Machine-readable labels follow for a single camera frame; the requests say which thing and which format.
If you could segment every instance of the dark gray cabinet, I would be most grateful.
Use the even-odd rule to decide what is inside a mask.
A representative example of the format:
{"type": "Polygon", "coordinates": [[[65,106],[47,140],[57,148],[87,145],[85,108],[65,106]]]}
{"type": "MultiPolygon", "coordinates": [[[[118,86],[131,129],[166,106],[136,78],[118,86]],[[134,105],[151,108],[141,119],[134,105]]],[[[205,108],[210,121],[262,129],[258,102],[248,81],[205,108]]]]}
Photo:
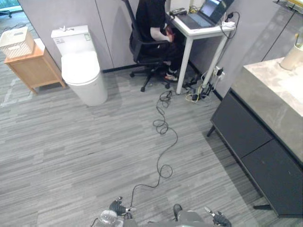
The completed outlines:
{"type": "Polygon", "coordinates": [[[239,158],[272,140],[270,134],[230,93],[221,102],[212,121],[239,158]]]}
{"type": "Polygon", "coordinates": [[[232,90],[214,113],[216,129],[279,217],[303,216],[303,170],[300,163],[232,90]]]}
{"type": "Polygon", "coordinates": [[[302,172],[277,141],[270,141],[242,162],[278,214],[302,214],[302,172]]]}

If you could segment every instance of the window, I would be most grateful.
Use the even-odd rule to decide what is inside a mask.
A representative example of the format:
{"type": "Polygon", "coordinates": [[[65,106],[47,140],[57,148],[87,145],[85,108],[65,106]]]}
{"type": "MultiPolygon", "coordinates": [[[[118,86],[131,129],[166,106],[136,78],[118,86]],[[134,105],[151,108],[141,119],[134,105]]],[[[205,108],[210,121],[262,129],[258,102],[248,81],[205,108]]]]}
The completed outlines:
{"type": "Polygon", "coordinates": [[[0,9],[19,5],[18,0],[0,0],[0,9]]]}

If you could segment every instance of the marble countertop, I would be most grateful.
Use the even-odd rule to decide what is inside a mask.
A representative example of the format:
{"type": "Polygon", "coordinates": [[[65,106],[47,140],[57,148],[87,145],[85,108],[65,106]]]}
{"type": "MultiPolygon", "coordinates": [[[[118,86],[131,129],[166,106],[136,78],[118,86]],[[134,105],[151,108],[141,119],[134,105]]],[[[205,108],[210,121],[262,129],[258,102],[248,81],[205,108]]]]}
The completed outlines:
{"type": "Polygon", "coordinates": [[[301,100],[303,97],[303,64],[289,71],[280,67],[282,59],[259,62],[244,67],[303,117],[303,100],[301,100]]]}
{"type": "Polygon", "coordinates": [[[232,88],[303,162],[303,64],[288,71],[281,61],[244,66],[232,88]]]}

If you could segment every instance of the laptop keyboard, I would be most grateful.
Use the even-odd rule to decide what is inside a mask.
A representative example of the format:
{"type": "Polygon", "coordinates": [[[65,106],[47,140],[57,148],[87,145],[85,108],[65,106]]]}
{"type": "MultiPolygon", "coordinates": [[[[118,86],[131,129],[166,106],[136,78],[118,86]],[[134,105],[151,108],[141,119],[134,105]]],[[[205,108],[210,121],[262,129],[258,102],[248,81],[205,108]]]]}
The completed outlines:
{"type": "Polygon", "coordinates": [[[208,23],[206,20],[204,20],[198,14],[189,14],[189,16],[202,27],[211,26],[210,23],[208,23]]]}

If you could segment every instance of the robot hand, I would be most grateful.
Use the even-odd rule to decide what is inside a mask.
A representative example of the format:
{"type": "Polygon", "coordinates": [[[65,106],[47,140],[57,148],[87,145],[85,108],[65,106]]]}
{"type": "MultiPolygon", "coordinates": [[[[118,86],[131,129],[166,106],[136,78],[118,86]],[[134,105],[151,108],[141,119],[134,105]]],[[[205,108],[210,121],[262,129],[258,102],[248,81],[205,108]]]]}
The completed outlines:
{"type": "Polygon", "coordinates": [[[211,209],[209,209],[208,207],[205,207],[205,210],[211,215],[213,216],[213,222],[215,225],[218,226],[225,226],[225,227],[231,227],[232,224],[230,223],[230,221],[226,218],[225,215],[223,215],[221,212],[218,211],[218,214],[214,213],[211,209]]]}
{"type": "Polygon", "coordinates": [[[215,225],[219,226],[226,226],[226,227],[231,227],[232,224],[230,221],[226,218],[225,215],[223,215],[221,212],[218,211],[218,214],[215,214],[213,222],[215,225]]]}
{"type": "Polygon", "coordinates": [[[109,209],[116,212],[118,216],[121,216],[123,214],[126,214],[126,213],[134,210],[134,208],[126,208],[126,207],[122,206],[121,203],[122,203],[122,197],[120,196],[111,203],[111,205],[109,206],[109,209]]]}

